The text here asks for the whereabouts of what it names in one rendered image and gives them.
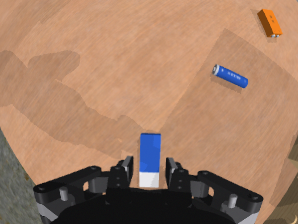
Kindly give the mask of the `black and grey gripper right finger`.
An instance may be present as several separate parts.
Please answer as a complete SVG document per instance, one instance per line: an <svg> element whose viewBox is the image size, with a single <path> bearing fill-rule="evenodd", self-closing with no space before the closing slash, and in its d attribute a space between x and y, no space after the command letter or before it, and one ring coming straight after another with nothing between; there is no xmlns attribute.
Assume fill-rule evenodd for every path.
<svg viewBox="0 0 298 224"><path fill-rule="evenodd" d="M260 194L210 171L202 170L197 175L190 175L179 162L169 157L166 157L165 178L168 187L165 204L191 208L194 197L227 213L236 224L255 224L263 202ZM213 196L208 194L209 187L214 190Z"/></svg>

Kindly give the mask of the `brown drawer front with small knob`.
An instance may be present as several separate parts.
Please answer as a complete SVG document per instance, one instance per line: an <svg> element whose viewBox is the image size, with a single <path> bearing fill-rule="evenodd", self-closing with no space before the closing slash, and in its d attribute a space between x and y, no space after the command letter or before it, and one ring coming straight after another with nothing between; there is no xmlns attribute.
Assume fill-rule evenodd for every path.
<svg viewBox="0 0 298 224"><path fill-rule="evenodd" d="M288 156L288 159L291 161L291 163L297 168L298 170L298 136L296 138L296 141L292 147L292 150Z"/></svg>
<svg viewBox="0 0 298 224"><path fill-rule="evenodd" d="M298 178L266 224L298 224Z"/></svg>

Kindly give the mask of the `orange nine-volt battery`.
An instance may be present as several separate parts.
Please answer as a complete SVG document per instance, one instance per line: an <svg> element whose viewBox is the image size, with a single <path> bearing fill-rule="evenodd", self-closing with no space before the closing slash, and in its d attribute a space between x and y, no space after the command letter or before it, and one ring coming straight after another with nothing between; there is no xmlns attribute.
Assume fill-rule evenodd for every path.
<svg viewBox="0 0 298 224"><path fill-rule="evenodd" d="M278 38L283 34L272 10L262 9L257 15L267 37Z"/></svg>

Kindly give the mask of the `blue aa battery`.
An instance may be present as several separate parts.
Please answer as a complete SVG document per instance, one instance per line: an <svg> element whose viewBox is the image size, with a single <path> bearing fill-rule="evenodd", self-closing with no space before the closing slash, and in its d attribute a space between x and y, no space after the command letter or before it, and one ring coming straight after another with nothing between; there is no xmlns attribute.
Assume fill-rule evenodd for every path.
<svg viewBox="0 0 298 224"><path fill-rule="evenodd" d="M229 81L241 88L246 88L248 85L248 79L227 69L218 64L216 64L213 68L212 74L222 78L226 81Z"/></svg>

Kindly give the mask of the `blue and white eraser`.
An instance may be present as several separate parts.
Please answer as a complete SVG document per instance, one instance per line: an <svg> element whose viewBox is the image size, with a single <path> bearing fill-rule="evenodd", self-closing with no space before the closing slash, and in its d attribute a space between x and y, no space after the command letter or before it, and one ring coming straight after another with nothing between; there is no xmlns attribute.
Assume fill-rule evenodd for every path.
<svg viewBox="0 0 298 224"><path fill-rule="evenodd" d="M140 134L140 177L139 187L159 186L160 133Z"/></svg>

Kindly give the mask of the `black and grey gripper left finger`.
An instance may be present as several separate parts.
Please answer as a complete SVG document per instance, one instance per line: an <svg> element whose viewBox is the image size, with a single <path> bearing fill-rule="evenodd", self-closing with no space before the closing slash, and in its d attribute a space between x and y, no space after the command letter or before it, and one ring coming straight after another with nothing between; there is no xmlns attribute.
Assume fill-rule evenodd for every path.
<svg viewBox="0 0 298 224"><path fill-rule="evenodd" d="M89 166L34 186L42 223L50 224L64 209L99 197L103 193L106 193L105 204L132 203L129 186L133 176L133 163L134 157L127 156L125 160L112 166L110 171L102 171L99 166ZM88 189L84 191L86 182Z"/></svg>

